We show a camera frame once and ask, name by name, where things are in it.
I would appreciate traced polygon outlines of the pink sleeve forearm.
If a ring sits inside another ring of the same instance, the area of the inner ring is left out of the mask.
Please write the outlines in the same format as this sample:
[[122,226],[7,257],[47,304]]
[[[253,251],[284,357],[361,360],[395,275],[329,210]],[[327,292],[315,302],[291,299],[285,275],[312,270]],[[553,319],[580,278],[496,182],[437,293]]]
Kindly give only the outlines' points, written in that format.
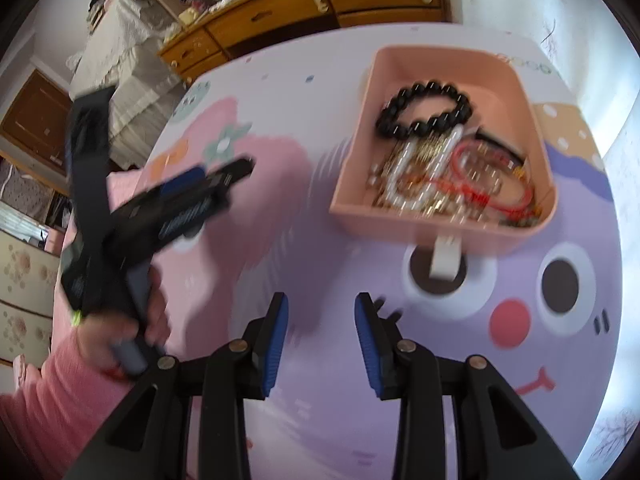
[[1,397],[1,463],[13,479],[61,479],[130,391],[81,357],[72,330],[41,375]]

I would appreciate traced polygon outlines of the person's left hand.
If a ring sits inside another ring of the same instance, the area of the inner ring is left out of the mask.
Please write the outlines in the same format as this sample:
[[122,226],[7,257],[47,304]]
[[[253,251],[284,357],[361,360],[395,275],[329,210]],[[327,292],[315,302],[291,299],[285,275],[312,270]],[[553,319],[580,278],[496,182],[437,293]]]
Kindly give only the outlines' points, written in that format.
[[[166,313],[167,301],[160,288],[162,276],[156,266],[148,274],[151,288],[146,308],[144,338],[151,346],[163,346],[171,328]],[[84,318],[76,330],[77,347],[82,359],[90,366],[106,372],[114,370],[116,359],[113,352],[116,344],[134,340],[139,333],[136,321],[118,312],[92,314]]]

